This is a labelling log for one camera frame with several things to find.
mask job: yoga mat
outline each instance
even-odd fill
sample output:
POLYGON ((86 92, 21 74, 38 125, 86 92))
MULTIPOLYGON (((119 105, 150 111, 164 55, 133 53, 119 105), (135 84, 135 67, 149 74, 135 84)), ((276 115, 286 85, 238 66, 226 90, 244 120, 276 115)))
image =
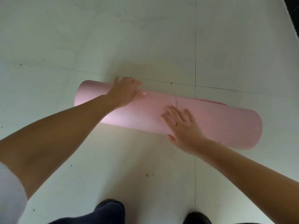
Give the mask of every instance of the yoga mat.
MULTIPOLYGON (((74 105, 80 105, 106 94, 111 85, 87 80, 79 86, 74 105)), ((262 121, 253 110, 231 107, 224 103, 174 96, 146 90, 147 95, 109 113, 101 123, 137 130, 171 134, 160 119, 166 113, 165 106, 188 108, 194 115, 204 135, 228 147, 250 149, 260 140, 262 121)))

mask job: short sleeve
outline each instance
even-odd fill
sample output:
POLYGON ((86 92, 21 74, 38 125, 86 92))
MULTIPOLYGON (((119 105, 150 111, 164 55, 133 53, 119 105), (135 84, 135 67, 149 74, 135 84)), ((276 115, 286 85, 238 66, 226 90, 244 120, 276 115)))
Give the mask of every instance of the short sleeve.
POLYGON ((26 204, 22 183, 7 166, 0 163, 0 223, 18 223, 26 204))

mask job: person's right arm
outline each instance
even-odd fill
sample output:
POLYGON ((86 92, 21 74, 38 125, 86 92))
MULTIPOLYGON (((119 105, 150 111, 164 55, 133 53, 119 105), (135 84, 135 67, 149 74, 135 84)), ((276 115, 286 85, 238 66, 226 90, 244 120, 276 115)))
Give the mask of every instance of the person's right arm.
POLYGON ((188 109, 167 110, 175 122, 161 117, 173 132, 168 137, 174 145, 221 172, 274 223, 299 223, 298 182, 207 139, 188 109))

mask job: navy blue pants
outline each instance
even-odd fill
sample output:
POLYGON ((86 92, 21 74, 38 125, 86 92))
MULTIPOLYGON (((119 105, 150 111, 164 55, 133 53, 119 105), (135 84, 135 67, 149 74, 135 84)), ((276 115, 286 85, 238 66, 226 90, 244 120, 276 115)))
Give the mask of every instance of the navy blue pants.
POLYGON ((76 218, 62 218, 49 224, 125 224, 125 207, 119 201, 95 208, 92 213, 76 218))

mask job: hand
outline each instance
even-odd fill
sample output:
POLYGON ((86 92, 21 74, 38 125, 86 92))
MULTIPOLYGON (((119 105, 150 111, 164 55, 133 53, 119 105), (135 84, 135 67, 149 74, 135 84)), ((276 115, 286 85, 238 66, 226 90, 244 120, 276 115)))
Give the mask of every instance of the hand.
POLYGON ((116 77, 107 96, 111 101, 115 102, 116 108, 124 107, 131 101, 146 94, 146 92, 137 90, 141 84, 141 81, 136 81, 131 77, 123 77, 120 81, 116 77))
POLYGON ((184 113, 174 106, 167 106, 166 109, 174 119, 173 122, 165 114, 161 115, 162 120, 173 132, 173 135, 167 135, 169 140, 179 149, 196 155, 198 148, 208 139, 201 132, 194 116, 188 109, 185 109, 184 113))

